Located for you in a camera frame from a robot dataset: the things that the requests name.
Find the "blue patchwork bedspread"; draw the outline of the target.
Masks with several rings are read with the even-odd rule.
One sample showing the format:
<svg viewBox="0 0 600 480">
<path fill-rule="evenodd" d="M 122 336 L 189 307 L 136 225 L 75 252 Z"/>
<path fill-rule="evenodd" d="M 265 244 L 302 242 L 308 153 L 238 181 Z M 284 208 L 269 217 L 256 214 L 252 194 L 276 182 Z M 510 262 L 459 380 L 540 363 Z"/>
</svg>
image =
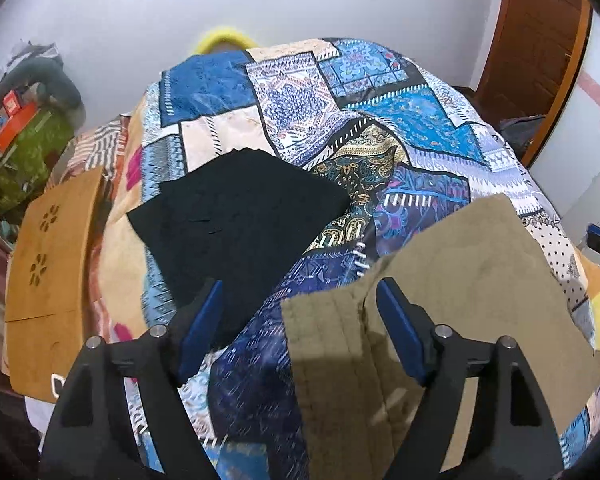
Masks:
<svg viewBox="0 0 600 480">
<path fill-rule="evenodd" d="M 380 257 L 472 200 L 506 195 L 540 244 L 573 321 L 600 348 L 600 285 L 512 147 L 468 99 L 373 42 L 309 39 L 193 55 L 116 119 L 114 190 L 94 252 L 99 326 L 117 340 L 176 311 L 131 210 L 215 157 L 261 150 L 344 186 L 347 211 L 312 240 L 271 295 L 240 312 L 182 392 L 199 437 L 268 450 L 274 479 L 309 474 L 282 301 L 350 284 Z"/>
</svg>

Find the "wooden lap desk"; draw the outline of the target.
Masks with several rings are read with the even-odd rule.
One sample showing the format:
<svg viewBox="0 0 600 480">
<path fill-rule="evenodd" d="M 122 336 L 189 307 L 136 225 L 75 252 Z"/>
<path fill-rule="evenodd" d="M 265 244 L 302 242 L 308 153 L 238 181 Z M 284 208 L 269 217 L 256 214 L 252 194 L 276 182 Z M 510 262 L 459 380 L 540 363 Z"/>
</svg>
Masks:
<svg viewBox="0 0 600 480">
<path fill-rule="evenodd" d="M 104 168 L 55 186 L 23 217 L 7 280 L 6 362 L 16 393 L 54 403 L 91 329 L 88 245 Z"/>
</svg>

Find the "orange box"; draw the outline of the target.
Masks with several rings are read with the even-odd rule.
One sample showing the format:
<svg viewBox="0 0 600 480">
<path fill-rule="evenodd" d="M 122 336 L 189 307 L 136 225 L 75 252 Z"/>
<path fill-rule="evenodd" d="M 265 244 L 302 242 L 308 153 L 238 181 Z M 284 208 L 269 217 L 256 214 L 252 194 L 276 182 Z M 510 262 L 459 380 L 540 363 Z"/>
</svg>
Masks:
<svg viewBox="0 0 600 480">
<path fill-rule="evenodd" d="M 0 130 L 0 151 L 6 151 L 6 148 L 12 144 L 12 141 L 18 136 L 18 134 L 27 127 L 27 124 L 35 116 L 38 111 L 38 107 L 35 102 L 30 102 L 25 105 L 21 110 L 11 118 Z"/>
</svg>

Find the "folded black garment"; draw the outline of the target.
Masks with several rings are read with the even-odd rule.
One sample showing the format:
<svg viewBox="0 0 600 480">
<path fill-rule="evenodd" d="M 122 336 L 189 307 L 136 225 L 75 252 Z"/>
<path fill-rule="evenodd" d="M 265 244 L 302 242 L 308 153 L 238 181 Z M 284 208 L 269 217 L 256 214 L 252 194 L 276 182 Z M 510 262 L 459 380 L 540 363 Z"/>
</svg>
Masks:
<svg viewBox="0 0 600 480">
<path fill-rule="evenodd" d="M 175 304 L 223 284 L 211 347 L 230 344 L 325 226 L 346 212 L 340 185 L 260 150 L 221 155 L 128 214 Z"/>
</svg>

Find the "striped blanket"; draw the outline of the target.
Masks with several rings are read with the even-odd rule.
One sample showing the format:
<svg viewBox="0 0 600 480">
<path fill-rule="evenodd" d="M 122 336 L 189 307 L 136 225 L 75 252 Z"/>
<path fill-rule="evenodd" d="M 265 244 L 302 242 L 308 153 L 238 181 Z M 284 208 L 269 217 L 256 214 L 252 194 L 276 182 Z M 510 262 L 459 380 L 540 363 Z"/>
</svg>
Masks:
<svg viewBox="0 0 600 480">
<path fill-rule="evenodd" d="M 129 116 L 119 115 L 94 130 L 80 133 L 66 146 L 55 167 L 65 182 L 97 167 L 108 182 L 116 178 L 128 140 Z"/>
</svg>

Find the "brown wooden door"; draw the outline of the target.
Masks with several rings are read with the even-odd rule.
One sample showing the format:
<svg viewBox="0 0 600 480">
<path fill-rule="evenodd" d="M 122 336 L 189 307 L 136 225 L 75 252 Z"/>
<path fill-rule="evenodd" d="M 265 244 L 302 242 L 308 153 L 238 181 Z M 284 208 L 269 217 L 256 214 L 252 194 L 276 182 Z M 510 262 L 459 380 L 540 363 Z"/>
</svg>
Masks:
<svg viewBox="0 0 600 480">
<path fill-rule="evenodd" d="M 529 167 L 548 140 L 576 81 L 592 22 L 588 0 L 501 0 L 478 89 L 483 117 L 541 116 L 519 156 Z"/>
</svg>

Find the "yellow curved headboard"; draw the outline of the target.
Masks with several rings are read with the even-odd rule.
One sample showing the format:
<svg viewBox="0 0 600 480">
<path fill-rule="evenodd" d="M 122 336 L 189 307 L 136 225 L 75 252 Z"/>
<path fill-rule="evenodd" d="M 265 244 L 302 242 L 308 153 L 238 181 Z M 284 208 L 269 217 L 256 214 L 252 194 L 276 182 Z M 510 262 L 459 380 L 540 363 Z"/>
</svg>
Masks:
<svg viewBox="0 0 600 480">
<path fill-rule="evenodd" d="M 194 47 L 193 55 L 248 50 L 257 46 L 253 39 L 233 27 L 217 27 L 201 36 Z"/>
</svg>

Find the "olive khaki pants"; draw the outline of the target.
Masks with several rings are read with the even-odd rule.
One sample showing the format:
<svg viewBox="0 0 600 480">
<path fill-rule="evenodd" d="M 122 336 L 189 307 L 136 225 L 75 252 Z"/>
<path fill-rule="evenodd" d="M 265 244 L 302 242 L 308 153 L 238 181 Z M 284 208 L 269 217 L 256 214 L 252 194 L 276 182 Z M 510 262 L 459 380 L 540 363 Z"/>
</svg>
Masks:
<svg viewBox="0 0 600 480">
<path fill-rule="evenodd" d="M 585 277 L 545 214 L 480 198 L 282 313 L 313 479 L 551 479 L 600 385 Z"/>
</svg>

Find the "green patterned bag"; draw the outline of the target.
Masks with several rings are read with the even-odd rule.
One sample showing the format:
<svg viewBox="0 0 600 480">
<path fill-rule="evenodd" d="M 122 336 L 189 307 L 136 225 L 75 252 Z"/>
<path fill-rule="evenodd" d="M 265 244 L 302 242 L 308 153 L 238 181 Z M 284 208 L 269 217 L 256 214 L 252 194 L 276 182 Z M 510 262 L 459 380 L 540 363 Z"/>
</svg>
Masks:
<svg viewBox="0 0 600 480">
<path fill-rule="evenodd" d="M 43 107 L 0 156 L 0 215 L 8 214 L 42 191 L 50 170 L 74 136 L 57 107 Z"/>
</svg>

